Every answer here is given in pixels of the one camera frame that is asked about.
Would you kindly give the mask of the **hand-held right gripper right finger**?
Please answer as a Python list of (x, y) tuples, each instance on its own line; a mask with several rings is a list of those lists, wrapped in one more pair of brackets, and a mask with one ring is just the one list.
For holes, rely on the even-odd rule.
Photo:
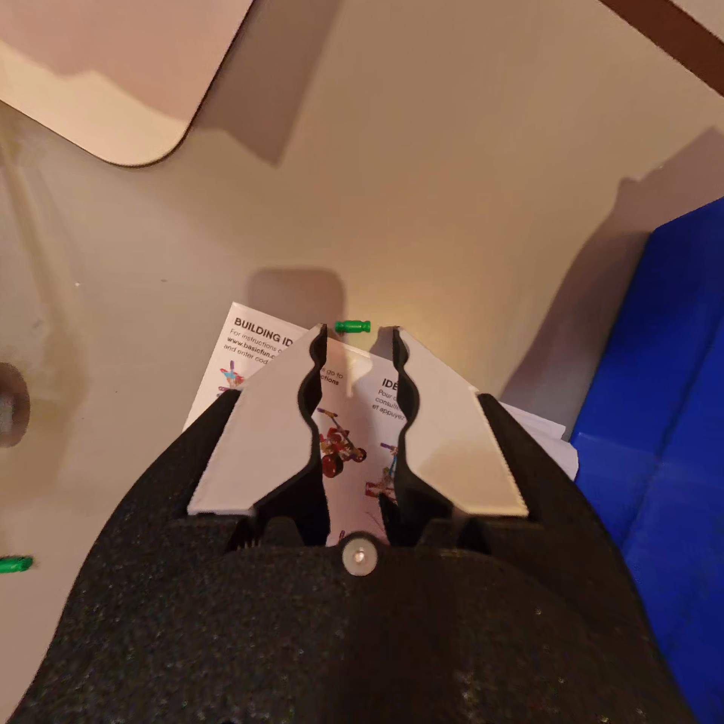
[(528, 517), (475, 385), (401, 327), (393, 364), (405, 418), (394, 474), (401, 519)]

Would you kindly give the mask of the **white stand base board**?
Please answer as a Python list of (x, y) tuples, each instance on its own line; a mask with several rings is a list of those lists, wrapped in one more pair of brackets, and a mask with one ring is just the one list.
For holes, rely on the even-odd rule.
[(2, 1), (2, 101), (93, 156), (182, 141), (251, 1)]

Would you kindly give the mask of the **printed instruction leaflet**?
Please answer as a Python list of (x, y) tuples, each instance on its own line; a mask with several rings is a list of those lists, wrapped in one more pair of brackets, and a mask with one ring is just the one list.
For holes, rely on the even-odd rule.
[[(321, 367), (321, 400), (312, 419), (319, 431), (321, 472), (327, 496), (327, 511), (321, 508), (304, 516), (285, 515), (188, 515), (187, 506), (204, 473), (209, 458), (222, 433), (232, 408), (249, 378), (264, 368), (281, 352), (310, 330), (282, 321), (248, 306), (232, 303), (222, 331), (195, 395), (184, 431), (190, 430), (213, 403), (230, 405), (221, 432), (212, 434), (212, 451), (183, 503), (183, 515), (191, 520), (236, 518), (260, 536), (273, 519), (288, 518), (294, 522), (306, 545), (331, 546), (351, 534), (368, 534), (378, 540), (393, 537), (419, 538), (427, 520), (402, 520), (394, 492), (398, 441), (405, 418), (397, 405), (398, 373), (391, 360), (365, 352), (328, 334), (327, 359)], [(563, 484), (573, 481), (578, 470), (578, 457), (563, 442), (563, 427), (492, 400), (479, 400), (492, 425), (494, 436), (502, 449), (524, 502), (529, 509), (526, 518), (490, 518), (468, 516), (457, 510), (449, 518), (491, 520), (495, 523), (540, 524), (543, 512), (534, 498), (534, 488), (524, 478), (523, 444), (530, 444), (542, 463), (552, 469)], [(519, 444), (517, 461), (513, 459), (513, 443), (505, 442), (504, 423), (511, 423), (513, 440)]]

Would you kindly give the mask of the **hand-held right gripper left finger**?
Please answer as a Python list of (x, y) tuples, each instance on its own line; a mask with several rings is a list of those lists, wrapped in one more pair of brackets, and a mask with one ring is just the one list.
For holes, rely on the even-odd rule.
[(187, 506), (190, 516), (327, 511), (319, 431), (327, 325), (317, 324), (245, 383)]

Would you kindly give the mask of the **blue bin with papers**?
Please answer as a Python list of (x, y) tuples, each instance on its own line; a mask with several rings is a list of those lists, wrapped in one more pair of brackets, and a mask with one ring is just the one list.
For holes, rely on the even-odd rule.
[(722, 722), (722, 198), (649, 236), (571, 443), (680, 690)]

